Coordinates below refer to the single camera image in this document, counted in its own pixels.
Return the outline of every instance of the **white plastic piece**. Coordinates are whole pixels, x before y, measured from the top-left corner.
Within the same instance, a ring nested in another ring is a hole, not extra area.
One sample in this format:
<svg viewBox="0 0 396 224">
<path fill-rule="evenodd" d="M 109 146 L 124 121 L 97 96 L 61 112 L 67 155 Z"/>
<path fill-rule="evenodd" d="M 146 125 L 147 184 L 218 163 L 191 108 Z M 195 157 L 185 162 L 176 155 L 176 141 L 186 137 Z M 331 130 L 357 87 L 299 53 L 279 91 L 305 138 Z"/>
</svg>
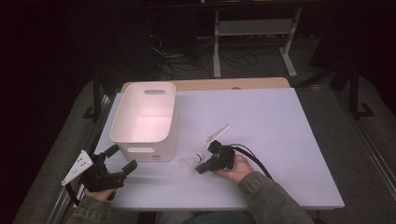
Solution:
<svg viewBox="0 0 396 224">
<path fill-rule="evenodd" d="M 211 134 L 210 136 L 207 137 L 205 146 L 208 146 L 211 144 L 213 141 L 219 138 L 220 135 L 222 135 L 228 128 L 230 128 L 230 124 L 227 124 L 224 128 L 218 130 L 217 132 Z"/>
<path fill-rule="evenodd" d="M 183 157 L 178 159 L 177 164 L 186 175 L 193 175 L 195 167 L 204 159 L 203 154 L 195 154 L 193 157 Z"/>
<path fill-rule="evenodd" d="M 77 176 L 81 175 L 84 171 L 86 171 L 92 165 L 93 165 L 93 162 L 92 162 L 90 156 L 87 154 L 86 151 L 81 150 L 81 153 L 79 154 L 76 162 L 73 164 L 69 173 L 66 175 L 66 177 L 62 181 L 62 185 L 65 186 L 66 184 L 70 183 L 72 180 L 74 180 Z"/>
</svg>

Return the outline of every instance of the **cable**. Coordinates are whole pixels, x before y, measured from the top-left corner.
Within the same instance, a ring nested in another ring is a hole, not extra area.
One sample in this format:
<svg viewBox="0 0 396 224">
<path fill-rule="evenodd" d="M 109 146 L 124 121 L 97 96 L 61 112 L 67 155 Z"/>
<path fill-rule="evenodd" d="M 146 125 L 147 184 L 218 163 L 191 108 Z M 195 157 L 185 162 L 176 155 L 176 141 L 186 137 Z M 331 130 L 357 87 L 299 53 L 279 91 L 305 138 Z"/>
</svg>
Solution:
<svg viewBox="0 0 396 224">
<path fill-rule="evenodd" d="M 246 149 L 247 151 L 249 151 L 250 154 L 251 154 L 252 156 L 254 156 L 255 158 L 257 158 L 256 155 L 254 155 L 254 153 L 253 153 L 250 149 L 248 149 L 248 147 L 245 147 L 245 146 L 240 145 L 240 144 L 230 144 L 229 146 L 230 146 L 230 147 L 243 147 L 244 149 Z"/>
<path fill-rule="evenodd" d="M 253 160 L 254 162 L 256 162 L 256 164 L 259 165 L 259 167 L 262 169 L 262 171 L 264 172 L 264 174 L 265 174 L 268 178 L 274 180 L 274 179 L 271 177 L 270 173 L 268 173 L 268 171 L 267 171 L 267 169 L 265 168 L 265 166 L 259 161 L 259 159 L 257 159 L 256 157 L 252 156 L 251 154 L 249 154 L 247 151 L 245 151 L 244 149 L 242 149 L 242 148 L 240 148 L 240 147 L 234 147 L 233 149 L 234 149 L 235 151 L 238 151 L 238 152 L 244 154 L 245 156 L 249 157 L 251 160 Z"/>
</svg>

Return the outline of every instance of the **bin handle cutout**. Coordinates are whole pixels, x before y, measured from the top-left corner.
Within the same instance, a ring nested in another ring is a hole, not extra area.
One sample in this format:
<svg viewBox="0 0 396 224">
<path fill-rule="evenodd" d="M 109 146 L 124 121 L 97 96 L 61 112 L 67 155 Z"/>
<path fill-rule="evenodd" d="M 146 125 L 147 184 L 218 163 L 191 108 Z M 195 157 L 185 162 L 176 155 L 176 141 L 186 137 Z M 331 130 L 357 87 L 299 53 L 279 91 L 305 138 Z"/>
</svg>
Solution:
<svg viewBox="0 0 396 224">
<path fill-rule="evenodd" d="M 162 91 L 162 90 L 148 90 L 145 91 L 146 95 L 165 95 L 166 91 Z"/>
</svg>

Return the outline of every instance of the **white table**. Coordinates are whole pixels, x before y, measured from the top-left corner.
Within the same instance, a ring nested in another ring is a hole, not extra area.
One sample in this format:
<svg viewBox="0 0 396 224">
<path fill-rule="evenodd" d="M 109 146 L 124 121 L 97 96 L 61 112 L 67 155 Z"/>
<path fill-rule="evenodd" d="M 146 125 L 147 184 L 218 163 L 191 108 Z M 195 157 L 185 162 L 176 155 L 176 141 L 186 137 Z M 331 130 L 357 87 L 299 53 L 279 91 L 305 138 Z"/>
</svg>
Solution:
<svg viewBox="0 0 396 224">
<path fill-rule="evenodd" d="M 111 108 L 95 153 L 114 145 L 111 124 L 122 93 Z M 139 162 L 118 189 L 113 207 L 132 210 L 240 210 L 247 207 L 237 186 L 211 173 L 186 175 L 177 160 L 204 153 L 208 135 L 229 123 L 218 139 L 242 144 L 262 161 L 271 176 L 305 209 L 334 209 L 344 202 L 292 88 L 178 91 L 179 124 L 175 157 L 169 162 Z M 121 152 L 107 169 L 127 164 Z M 260 168 L 251 162 L 256 170 Z"/>
</svg>

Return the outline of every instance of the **metal frame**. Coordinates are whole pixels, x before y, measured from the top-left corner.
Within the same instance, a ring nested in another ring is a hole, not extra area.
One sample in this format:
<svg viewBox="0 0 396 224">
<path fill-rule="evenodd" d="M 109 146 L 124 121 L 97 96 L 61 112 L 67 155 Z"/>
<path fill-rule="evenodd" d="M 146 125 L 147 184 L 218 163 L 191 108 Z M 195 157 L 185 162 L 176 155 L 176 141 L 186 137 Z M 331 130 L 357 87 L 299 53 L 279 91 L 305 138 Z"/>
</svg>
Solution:
<svg viewBox="0 0 396 224">
<path fill-rule="evenodd" d="M 300 19 L 302 8 L 297 7 L 294 16 L 290 22 L 290 27 L 287 29 L 288 31 L 283 31 L 283 29 L 279 29 L 278 26 L 273 25 L 271 27 L 271 22 L 275 24 L 285 24 L 285 22 L 288 22 L 289 20 L 256 20 L 256 21 L 244 21 L 243 24 L 250 24 L 250 27 L 255 27 L 256 30 L 251 29 L 247 31 L 246 29 L 240 29 L 240 31 L 235 30 L 235 32 L 230 32 L 232 28 L 229 28 L 229 26 L 226 26 L 225 24 L 222 24 L 221 21 L 219 21 L 219 11 L 216 10 L 215 14 L 215 50 L 213 54 L 213 76 L 214 78 L 221 78 L 221 68 L 220 68 L 220 62 L 219 62 L 219 36 L 220 35 L 283 35 L 287 34 L 288 39 L 283 47 L 279 48 L 280 55 L 282 56 L 283 62 L 286 66 L 286 69 L 288 70 L 289 76 L 290 77 L 297 77 L 297 73 L 294 69 L 294 66 L 291 62 L 291 59 L 289 57 L 289 51 L 290 51 L 290 46 L 291 42 L 294 38 L 294 34 L 298 25 L 298 21 Z M 227 21 L 227 25 L 234 26 L 235 29 L 238 27 L 238 24 L 241 24 L 241 21 Z"/>
</svg>

